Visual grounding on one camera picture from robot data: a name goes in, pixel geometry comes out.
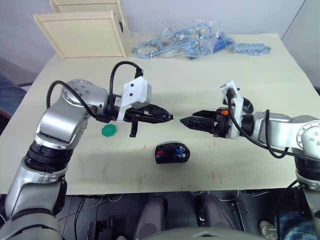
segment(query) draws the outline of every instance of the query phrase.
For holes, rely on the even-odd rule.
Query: computer mouse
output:
[[[157,164],[185,163],[190,157],[190,150],[180,142],[164,143],[155,148]]]

